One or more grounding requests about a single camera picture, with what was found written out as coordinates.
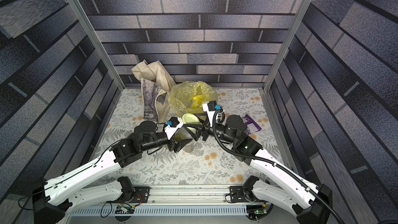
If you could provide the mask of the green circuit board right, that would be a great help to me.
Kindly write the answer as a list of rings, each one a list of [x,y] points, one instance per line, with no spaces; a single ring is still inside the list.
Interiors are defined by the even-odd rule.
[[[267,215],[267,210],[262,205],[249,205],[246,207],[246,211],[249,219],[260,219]]]

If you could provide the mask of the small clear bean jar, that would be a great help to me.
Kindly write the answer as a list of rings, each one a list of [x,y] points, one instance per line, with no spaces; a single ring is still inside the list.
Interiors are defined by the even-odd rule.
[[[191,141],[190,143],[188,143],[184,148],[183,151],[187,152],[187,153],[191,153],[194,150],[194,141]]]

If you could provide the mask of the clear jar of mung beans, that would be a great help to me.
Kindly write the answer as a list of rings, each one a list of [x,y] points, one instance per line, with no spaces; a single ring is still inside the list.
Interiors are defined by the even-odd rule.
[[[184,139],[193,139],[192,136],[182,127],[174,135],[173,138],[176,142]]]

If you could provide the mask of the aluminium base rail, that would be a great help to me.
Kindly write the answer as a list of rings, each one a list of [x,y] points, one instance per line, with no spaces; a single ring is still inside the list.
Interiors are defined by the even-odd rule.
[[[118,221],[130,217],[160,216],[247,216],[246,207],[262,205],[267,213],[272,205],[249,200],[241,185],[160,185],[142,186],[140,196],[130,203],[96,204],[70,214],[70,217],[114,217]],[[118,205],[135,208],[134,214],[115,214]]]

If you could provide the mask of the beige printed tote bag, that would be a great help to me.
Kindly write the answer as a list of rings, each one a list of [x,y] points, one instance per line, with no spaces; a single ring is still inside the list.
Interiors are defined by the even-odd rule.
[[[144,102],[144,119],[165,122],[171,105],[167,99],[176,86],[171,75],[160,61],[147,63],[142,61],[132,68],[133,75],[141,82]]]

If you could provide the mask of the aluminium frame post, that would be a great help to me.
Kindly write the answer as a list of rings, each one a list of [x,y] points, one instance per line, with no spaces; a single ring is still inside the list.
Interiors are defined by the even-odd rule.
[[[273,81],[275,80],[275,77],[280,68],[280,65],[288,53],[288,48],[289,48],[295,34],[297,33],[297,30],[298,30],[307,10],[309,8],[311,1],[312,0],[302,0],[301,1],[301,4],[294,16],[293,23],[288,30],[288,34],[287,34],[284,42],[282,43],[282,46],[277,54],[276,60],[275,60],[274,64],[272,65],[270,73],[267,76],[267,79],[266,79],[264,87],[263,87],[264,93],[268,92],[269,89],[271,88],[271,85],[272,85]]]
[[[81,6],[79,0],[66,0],[69,6],[71,7],[73,13],[77,17],[78,21],[80,22],[81,26],[83,27],[84,31],[86,32],[87,36],[89,37],[90,41],[92,42],[95,50],[97,51],[99,57],[105,64],[106,68],[108,69],[111,78],[114,80],[116,85],[118,86],[120,91],[123,91],[125,88],[124,83],[122,82],[119,74],[117,73],[115,66],[113,65],[109,55],[107,54],[104,46],[102,45],[99,37],[95,33],[95,30],[85,13],[83,7]]]

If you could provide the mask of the yellow plastic trash bag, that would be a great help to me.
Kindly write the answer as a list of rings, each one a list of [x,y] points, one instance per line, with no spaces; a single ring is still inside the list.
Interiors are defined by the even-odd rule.
[[[183,82],[172,88],[168,95],[171,109],[182,117],[186,113],[203,113],[202,105],[205,102],[216,101],[218,93],[205,82]]]

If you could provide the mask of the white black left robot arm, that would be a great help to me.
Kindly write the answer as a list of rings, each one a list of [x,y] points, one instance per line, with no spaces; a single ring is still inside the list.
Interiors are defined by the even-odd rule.
[[[130,203],[139,194],[127,177],[95,187],[89,184],[136,162],[145,151],[167,146],[169,151],[179,152],[191,142],[187,139],[180,143],[173,138],[184,127],[177,117],[167,121],[161,132],[155,122],[144,121],[92,161],[46,182],[36,182],[32,193],[34,223],[56,224],[72,211],[97,203]]]

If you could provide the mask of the green circuit board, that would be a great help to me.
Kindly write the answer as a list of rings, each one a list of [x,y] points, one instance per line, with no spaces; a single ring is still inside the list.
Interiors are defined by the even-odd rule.
[[[123,205],[118,205],[115,210],[115,214],[134,214],[135,208],[131,206],[123,206]]]
[[[246,211],[249,219],[260,219],[267,215],[267,210],[262,205],[249,205],[246,207]]]

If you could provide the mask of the purple packet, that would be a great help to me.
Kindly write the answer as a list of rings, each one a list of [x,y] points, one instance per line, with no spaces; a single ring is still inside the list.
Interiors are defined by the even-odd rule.
[[[254,134],[258,131],[261,131],[262,128],[248,115],[246,114],[243,117],[243,121],[245,123],[245,125],[247,126],[247,134]]]

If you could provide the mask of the aluminium frame post right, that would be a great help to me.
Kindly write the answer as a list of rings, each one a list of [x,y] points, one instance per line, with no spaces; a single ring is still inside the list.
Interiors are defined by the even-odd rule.
[[[274,64],[272,65],[270,73],[267,76],[267,79],[266,79],[264,87],[263,87],[264,93],[268,92],[269,89],[271,88],[271,85],[272,85],[273,81],[275,80],[275,77],[280,68],[280,65],[288,53],[288,48],[289,48],[295,34],[297,33],[297,30],[298,30],[307,10],[309,8],[311,1],[312,0],[302,0],[301,1],[301,4],[294,16],[293,23],[288,30],[288,34],[287,34],[284,42],[282,43],[282,46],[277,54],[276,60],[275,60]]]

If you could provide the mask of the green circuit board left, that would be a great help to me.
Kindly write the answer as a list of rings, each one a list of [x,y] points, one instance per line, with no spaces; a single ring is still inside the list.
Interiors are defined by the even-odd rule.
[[[131,206],[123,206],[123,205],[118,205],[115,210],[115,214],[134,214],[135,208]]]

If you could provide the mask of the aluminium frame post left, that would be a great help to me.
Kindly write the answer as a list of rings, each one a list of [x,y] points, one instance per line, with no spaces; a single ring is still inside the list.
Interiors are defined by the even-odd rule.
[[[123,91],[125,88],[124,83],[122,82],[119,74],[117,73],[115,66],[113,65],[109,55],[107,54],[104,46],[102,45],[99,37],[95,33],[95,30],[85,13],[83,7],[81,6],[79,0],[66,0],[69,6],[71,7],[73,13],[77,17],[78,21],[80,22],[81,26],[83,27],[84,31],[86,32],[87,36],[89,37],[90,41],[92,42],[95,50],[97,51],[99,57],[105,64],[106,68],[108,69],[111,78],[114,80],[116,85],[118,86],[120,91]]]

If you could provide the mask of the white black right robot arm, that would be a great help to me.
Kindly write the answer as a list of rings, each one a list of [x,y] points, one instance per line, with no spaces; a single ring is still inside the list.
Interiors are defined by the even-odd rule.
[[[243,186],[248,201],[269,202],[295,216],[301,224],[326,224],[329,216],[342,222],[332,208],[332,190],[305,180],[275,159],[247,134],[247,125],[240,116],[231,115],[224,124],[206,119],[200,124],[184,122],[183,127],[195,139],[213,136],[224,151],[276,183],[272,186],[250,176]]]

